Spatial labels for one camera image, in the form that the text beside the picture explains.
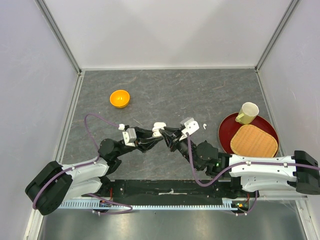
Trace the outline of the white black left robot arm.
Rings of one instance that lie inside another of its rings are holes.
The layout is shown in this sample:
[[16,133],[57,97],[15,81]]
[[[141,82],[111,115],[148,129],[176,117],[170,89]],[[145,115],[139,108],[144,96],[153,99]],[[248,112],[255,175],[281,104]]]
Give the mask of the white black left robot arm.
[[122,163],[119,157],[134,150],[145,153],[163,139],[156,128],[147,130],[122,124],[119,129],[122,139],[102,140],[93,159],[65,165],[49,162],[25,188],[33,209],[45,216],[63,202],[82,195],[106,196],[110,185],[104,179],[118,169]]

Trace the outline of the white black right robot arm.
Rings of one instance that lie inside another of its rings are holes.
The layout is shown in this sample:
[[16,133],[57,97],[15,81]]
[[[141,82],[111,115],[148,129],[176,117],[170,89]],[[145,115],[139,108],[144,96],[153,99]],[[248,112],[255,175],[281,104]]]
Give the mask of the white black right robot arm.
[[228,198],[262,190],[295,190],[304,195],[319,195],[318,162],[303,150],[280,157],[249,157],[219,152],[207,141],[194,144],[190,135],[198,128],[163,126],[153,131],[162,137],[170,151],[179,151],[189,162],[195,182],[208,187],[221,177],[230,178],[222,189]]

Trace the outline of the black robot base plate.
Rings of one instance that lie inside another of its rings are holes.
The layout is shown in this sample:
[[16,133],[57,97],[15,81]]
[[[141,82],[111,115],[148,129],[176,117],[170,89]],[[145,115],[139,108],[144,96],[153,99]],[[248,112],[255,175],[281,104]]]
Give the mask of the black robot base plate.
[[219,182],[202,187],[194,180],[106,180],[95,193],[135,206],[221,205],[223,199],[251,199],[258,193],[241,189],[238,182]]

